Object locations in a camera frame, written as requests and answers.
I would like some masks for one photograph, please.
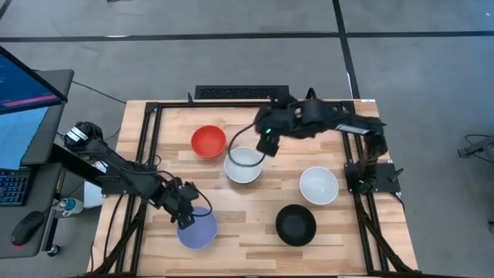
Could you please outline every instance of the wooden table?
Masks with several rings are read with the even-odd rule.
[[[136,156],[145,103],[129,101],[123,116],[117,152],[131,161]],[[354,103],[358,114],[378,116],[374,101],[355,100]],[[149,206],[138,275],[366,273],[354,200],[347,191],[343,173],[346,158],[340,132],[327,131],[303,141],[282,138],[276,157],[265,160],[261,176],[249,186],[240,186],[227,179],[223,171],[225,153],[205,160],[191,149],[191,136],[201,125],[217,125],[231,139],[252,122],[257,110],[232,107],[164,109],[157,146],[157,154],[163,161],[158,169],[166,169],[185,181],[193,181],[209,198],[218,220],[218,235],[205,250],[187,249],[179,243],[170,216],[163,209]],[[151,116],[144,161],[147,160],[153,122]],[[235,145],[255,147],[258,139],[259,136],[251,129],[242,134]],[[350,139],[355,151],[353,136]],[[329,205],[312,205],[300,193],[299,177],[312,166],[328,168],[338,179],[339,196]],[[389,194],[375,194],[375,198],[384,237],[403,261],[416,269],[403,208]],[[110,196],[103,203],[94,239],[95,267],[102,262],[110,216],[116,202],[117,196]],[[136,202],[134,211],[137,211],[139,202]],[[205,206],[203,199],[193,203]],[[288,246],[276,235],[276,214],[288,204],[304,205],[316,217],[317,234],[308,246]],[[110,234],[108,252],[120,238],[126,205],[127,197],[124,197]],[[378,270],[376,245],[372,236],[369,238],[374,268]],[[130,268],[133,246],[132,239],[127,246],[124,270]]]

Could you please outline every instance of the computer mouse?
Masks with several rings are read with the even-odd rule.
[[[15,246],[26,244],[44,221],[45,216],[42,212],[30,212],[14,228],[10,241]]]

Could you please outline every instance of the bowl rim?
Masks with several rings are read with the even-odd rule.
[[[219,152],[217,154],[212,154],[212,155],[203,155],[203,154],[199,154],[199,152],[196,150],[194,144],[192,143],[193,140],[194,140],[194,137],[197,135],[197,133],[200,131],[200,130],[204,130],[206,128],[210,128],[210,127],[213,127],[214,129],[216,129],[217,131],[221,131],[222,133],[222,140],[223,140],[223,147],[219,150]],[[194,153],[198,156],[200,156],[201,158],[215,158],[217,156],[219,156],[223,150],[225,149],[226,147],[226,134],[225,132],[218,126],[215,126],[215,125],[212,125],[212,124],[208,124],[208,125],[205,125],[205,126],[202,126],[200,128],[198,128],[197,130],[194,131],[194,133],[192,134],[192,137],[191,137],[191,147],[192,147],[192,150],[194,151]]]
[[[307,198],[307,196],[306,196],[305,194],[303,194],[303,190],[302,190],[302,178],[303,178],[303,176],[304,176],[304,175],[305,175],[308,171],[313,170],[313,169],[318,169],[318,168],[319,168],[319,169],[323,169],[324,171],[326,171],[326,172],[330,173],[331,177],[333,177],[334,181],[335,181],[335,182],[336,182],[336,184],[337,184],[337,193],[336,193],[336,194],[335,194],[335,196],[334,196],[331,200],[329,200],[328,202],[321,202],[321,203],[313,202],[313,201],[309,200],[309,198]],[[339,195],[339,192],[338,192],[338,191],[339,191],[339,189],[340,189],[340,186],[338,185],[338,179],[337,179],[337,177],[333,174],[333,172],[331,172],[331,171],[330,171],[330,170],[328,170],[327,168],[320,167],[320,166],[316,166],[316,167],[310,167],[310,168],[307,168],[307,169],[306,169],[306,170],[302,173],[302,175],[300,176],[300,180],[299,180],[299,189],[300,189],[300,193],[302,193],[303,197],[304,197],[307,201],[309,201],[309,202],[313,203],[314,205],[327,205],[327,204],[330,204],[332,201],[334,201],[334,200],[338,197],[338,195]]]
[[[257,154],[257,155],[259,156],[259,154],[258,154],[257,152],[255,152],[255,150],[254,150],[253,148],[251,148],[251,147],[244,147],[244,146],[234,148],[234,149],[231,151],[231,153],[233,153],[234,151],[236,151],[236,150],[238,150],[238,149],[242,149],[242,148],[249,149],[249,150],[253,151],[253,152],[254,152],[254,154]],[[264,161],[263,161],[263,162],[261,162],[259,165],[255,166],[258,170],[257,170],[257,173],[256,173],[255,177],[254,177],[252,180],[249,180],[249,181],[238,181],[238,180],[235,180],[234,178],[232,178],[232,176],[231,176],[231,175],[229,175],[229,174],[228,174],[228,171],[226,171],[226,163],[227,163],[227,161],[228,161],[228,160],[230,160],[230,156],[227,154],[227,155],[226,155],[226,158],[225,158],[225,162],[223,163],[223,170],[225,171],[225,174],[226,174],[226,176],[227,176],[229,179],[231,179],[232,181],[234,181],[234,182],[236,182],[236,183],[238,183],[238,184],[245,185],[245,184],[251,183],[251,182],[255,181],[255,180],[256,180],[256,179],[257,179],[257,178],[261,175],[261,172],[262,172],[262,165],[264,164]]]
[[[200,206],[198,205],[197,207],[195,208],[202,208],[202,209],[205,209],[205,210],[208,210],[207,208],[203,207],[203,206]],[[192,248],[190,246],[187,246],[186,244],[184,244],[184,242],[182,241],[182,238],[178,235],[178,230],[179,228],[177,227],[177,232],[175,233],[177,235],[177,238],[178,238],[178,241],[185,247],[189,248],[190,250],[203,250],[205,248],[207,248],[208,246],[211,245],[212,242],[215,241],[216,239],[216,236],[218,235],[218,220],[216,219],[216,215],[215,215],[215,212],[211,212],[210,214],[211,216],[205,216],[205,217],[212,217],[214,220],[215,220],[215,236],[213,237],[213,239],[211,239],[208,243],[205,243],[203,246],[201,247],[198,247],[198,248]]]
[[[293,244],[293,242],[289,242],[289,240],[287,240],[288,238],[284,238],[281,231],[282,229],[279,227],[279,225],[281,225],[281,212],[285,209],[288,209],[288,207],[293,207],[293,208],[297,208],[299,209],[299,212],[308,212],[308,215],[310,215],[310,219],[308,218],[303,218],[303,220],[306,222],[306,224],[311,224],[313,225],[314,227],[314,232],[311,232],[310,234],[307,234],[309,236],[307,236],[305,238],[306,242],[304,242],[303,244]],[[305,246],[307,244],[309,244],[313,239],[314,237],[316,236],[317,234],[317,220],[316,220],[316,217],[314,216],[314,214],[310,211],[310,209],[308,209],[307,207],[303,206],[303,205],[300,205],[300,204],[289,204],[289,205],[285,205],[282,209],[279,210],[278,214],[276,215],[276,220],[275,220],[275,227],[276,227],[276,234],[278,234],[278,237],[286,244],[288,244],[289,246]]]

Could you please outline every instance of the floor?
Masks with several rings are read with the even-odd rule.
[[[494,30],[494,2],[340,0],[347,32]],[[225,32],[337,32],[330,0],[12,0],[5,37],[168,35]],[[465,134],[492,134],[494,37],[348,39],[358,92],[375,99],[400,177],[420,269],[492,277],[494,171],[460,159]],[[338,38],[2,42],[35,69],[74,69],[75,80],[122,100],[184,99],[196,85],[289,85],[297,97],[350,98]],[[59,130],[79,120],[105,134],[124,106],[73,85]],[[67,188],[77,183],[71,178]],[[0,261],[5,277],[83,273],[98,211],[59,223],[64,250],[49,258]]]

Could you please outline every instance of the bowl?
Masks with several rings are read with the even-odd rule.
[[[250,147],[237,147],[230,152],[230,155],[242,164],[254,164],[261,159],[261,155]],[[248,184],[259,177],[262,170],[262,163],[254,167],[242,167],[233,163],[229,156],[225,159],[225,173],[234,182]]]
[[[299,186],[303,197],[315,205],[327,205],[338,196],[338,180],[326,168],[308,168],[300,177]]]
[[[203,207],[194,207],[195,215],[204,215],[209,209]],[[216,237],[218,224],[215,213],[203,217],[195,216],[195,223],[186,229],[177,229],[178,240],[190,249],[204,249],[211,244]]]
[[[202,158],[213,158],[221,154],[226,146],[226,136],[221,128],[203,126],[192,134],[192,150]]]
[[[276,232],[290,246],[304,246],[316,235],[316,219],[301,205],[287,205],[276,216]]]

